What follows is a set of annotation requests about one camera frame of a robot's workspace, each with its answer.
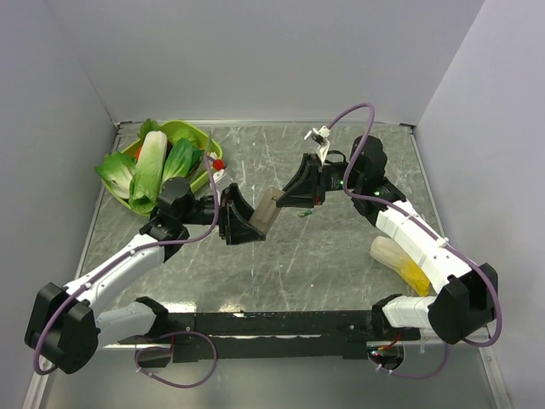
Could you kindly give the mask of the beige remote control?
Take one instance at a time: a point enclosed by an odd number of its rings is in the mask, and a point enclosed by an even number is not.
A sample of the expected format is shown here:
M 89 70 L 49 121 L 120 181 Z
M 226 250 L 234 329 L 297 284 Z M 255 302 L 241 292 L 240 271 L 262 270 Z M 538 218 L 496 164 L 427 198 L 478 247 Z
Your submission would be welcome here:
M 270 186 L 264 192 L 259 204 L 250 218 L 250 225 L 263 234 L 267 234 L 276 221 L 281 209 L 277 201 L 284 195 L 284 191 Z

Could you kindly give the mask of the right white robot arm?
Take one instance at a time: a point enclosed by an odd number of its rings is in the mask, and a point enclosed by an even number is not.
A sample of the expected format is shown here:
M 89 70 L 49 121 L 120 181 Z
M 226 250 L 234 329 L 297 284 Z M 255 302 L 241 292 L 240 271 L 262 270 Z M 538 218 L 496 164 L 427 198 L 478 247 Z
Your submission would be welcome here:
M 277 207 L 313 208 L 324 203 L 328 192 L 345 191 L 357 212 L 409 256 L 435 291 L 432 297 L 391 296 L 379 302 L 379 314 L 371 320 L 379 338 L 391 339 L 401 328 L 430 329 L 454 345 L 467 343 L 491 322 L 502 322 L 496 271 L 459 254 L 417 214 L 386 178 L 387 155 L 379 139 L 360 136 L 349 157 L 331 162 L 328 139 L 312 138 L 319 149 L 303 155 Z

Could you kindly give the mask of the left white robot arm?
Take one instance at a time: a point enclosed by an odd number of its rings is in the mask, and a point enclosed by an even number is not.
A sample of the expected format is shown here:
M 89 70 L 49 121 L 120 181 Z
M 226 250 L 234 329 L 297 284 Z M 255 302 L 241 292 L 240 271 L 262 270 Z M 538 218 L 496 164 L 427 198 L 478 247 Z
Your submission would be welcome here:
M 189 234 L 190 225 L 217 230 L 227 245 L 262 241 L 270 228 L 235 183 L 196 199 L 187 179 L 167 180 L 148 222 L 121 251 L 79 279 L 63 286 L 49 283 L 38 292 L 25 334 L 26 345 L 34 351 L 35 373 L 48 374 L 40 365 L 42 358 L 66 374 L 85 366 L 108 332 L 99 323 L 105 307 L 183 245 L 197 242 Z

